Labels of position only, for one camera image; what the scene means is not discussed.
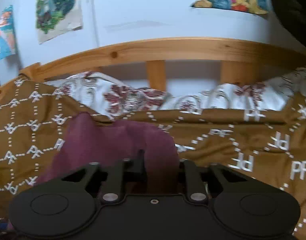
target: maroon cloth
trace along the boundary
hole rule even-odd
[[[36,182],[46,182],[90,162],[110,166],[124,158],[136,158],[140,149],[145,151],[148,192],[175,191],[179,157],[168,133],[149,123],[127,120],[100,127],[88,113],[80,113],[71,120],[64,145]]]

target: pine wood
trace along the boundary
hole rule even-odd
[[[166,91],[165,61],[152,60],[146,62],[146,73],[150,87]]]
[[[306,55],[263,43],[222,38],[163,38],[77,53],[38,67],[36,77],[46,79],[113,64],[185,59],[239,61],[289,69],[306,65]]]
[[[260,65],[236,61],[221,61],[221,83],[240,86],[260,80]]]
[[[40,63],[32,64],[26,68],[23,68],[20,73],[25,74],[28,78],[31,80],[37,81],[37,82],[44,82],[44,79],[39,79],[37,76],[38,68],[40,67]]]
[[[241,84],[257,81],[258,68],[262,65],[282,66],[290,70],[306,66],[306,54],[269,44],[223,38],[184,37],[99,47],[45,65],[36,63],[21,72],[31,80],[43,82],[47,78],[67,73],[98,70],[101,66],[149,61],[151,63],[147,63],[147,72],[151,86],[165,90],[165,69],[162,62],[188,59],[221,60],[222,82]],[[0,98],[14,80],[0,87]]]

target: patterned blanket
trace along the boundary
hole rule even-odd
[[[64,144],[71,118],[91,114],[99,126],[106,116],[59,89],[18,79],[0,101],[0,219],[8,203],[33,186]],[[294,235],[306,239],[306,98],[290,98],[282,111],[256,109],[164,110],[120,118],[150,122],[169,133],[180,158],[197,165],[222,163],[292,194],[301,217]]]

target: black device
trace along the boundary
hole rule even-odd
[[[20,193],[10,222],[18,239],[296,239],[298,202],[225,166],[181,160],[182,193],[125,193],[126,183],[145,181],[143,156],[109,168],[91,163]]]

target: metal screw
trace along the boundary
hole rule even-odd
[[[103,199],[105,201],[115,201],[118,199],[118,195],[116,195],[115,193],[106,193],[105,195],[103,195]]]
[[[159,203],[159,201],[158,201],[158,199],[151,199],[151,204],[158,204]]]
[[[193,193],[190,198],[195,201],[202,201],[206,199],[206,195],[203,193]]]

